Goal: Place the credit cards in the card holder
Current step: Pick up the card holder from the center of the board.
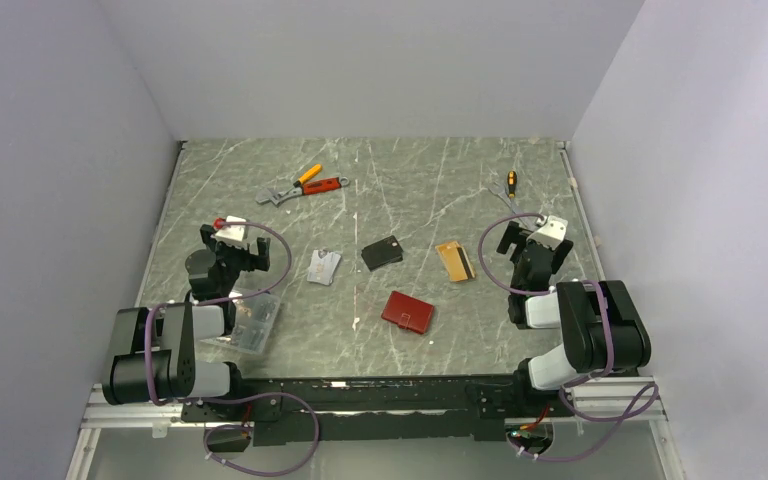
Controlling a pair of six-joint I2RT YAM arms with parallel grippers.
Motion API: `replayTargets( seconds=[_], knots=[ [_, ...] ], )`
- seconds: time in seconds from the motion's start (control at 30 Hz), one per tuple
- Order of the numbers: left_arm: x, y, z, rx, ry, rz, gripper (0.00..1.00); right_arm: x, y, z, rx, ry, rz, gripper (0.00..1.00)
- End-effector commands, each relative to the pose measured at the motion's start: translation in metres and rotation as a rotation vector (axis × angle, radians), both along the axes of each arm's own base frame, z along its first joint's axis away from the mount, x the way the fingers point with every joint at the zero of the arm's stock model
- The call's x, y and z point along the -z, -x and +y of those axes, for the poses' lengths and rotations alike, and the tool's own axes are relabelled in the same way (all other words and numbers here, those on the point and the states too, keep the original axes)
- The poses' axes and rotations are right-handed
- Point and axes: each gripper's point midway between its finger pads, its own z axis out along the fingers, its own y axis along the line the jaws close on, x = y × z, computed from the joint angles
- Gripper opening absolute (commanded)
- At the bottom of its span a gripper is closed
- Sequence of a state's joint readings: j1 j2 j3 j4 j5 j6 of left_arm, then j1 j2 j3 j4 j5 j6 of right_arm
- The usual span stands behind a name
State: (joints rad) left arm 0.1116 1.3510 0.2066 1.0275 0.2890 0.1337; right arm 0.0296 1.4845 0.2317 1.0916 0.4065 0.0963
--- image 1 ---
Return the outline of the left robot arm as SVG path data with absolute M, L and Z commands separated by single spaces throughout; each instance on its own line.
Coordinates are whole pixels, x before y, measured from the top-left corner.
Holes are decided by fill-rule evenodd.
M 203 246 L 185 260 L 189 291 L 183 301 L 116 313 L 101 381 L 108 404 L 208 398 L 221 419 L 245 411 L 248 394 L 237 366 L 199 361 L 195 347 L 235 331 L 241 300 L 232 291 L 240 274 L 270 268 L 270 241 L 259 237 L 250 245 L 249 226 L 233 216 L 201 226 Z

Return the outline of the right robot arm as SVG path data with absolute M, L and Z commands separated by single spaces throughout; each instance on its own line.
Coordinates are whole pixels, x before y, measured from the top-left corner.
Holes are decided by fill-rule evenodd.
M 534 415 L 545 407 L 550 391 L 585 376 L 647 365 L 652 345 L 626 285 L 619 280 L 560 281 L 560 270 L 573 242 L 565 224 L 545 221 L 536 230 L 507 223 L 496 251 L 509 250 L 514 270 L 508 286 L 509 320 L 521 330 L 556 330 L 560 344 L 520 363 L 523 378 L 511 388 L 517 411 Z

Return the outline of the silver credit card stack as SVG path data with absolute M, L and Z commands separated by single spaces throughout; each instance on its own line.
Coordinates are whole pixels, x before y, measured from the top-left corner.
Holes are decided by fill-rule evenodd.
M 307 271 L 307 281 L 310 283 L 330 286 L 342 260 L 339 252 L 327 249 L 315 249 L 311 254 Z

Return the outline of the red leather card holder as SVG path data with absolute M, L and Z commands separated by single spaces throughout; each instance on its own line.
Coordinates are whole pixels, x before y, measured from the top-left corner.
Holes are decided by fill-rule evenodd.
M 392 291 L 381 313 L 381 318 L 400 329 L 425 334 L 434 316 L 435 307 L 427 302 Z

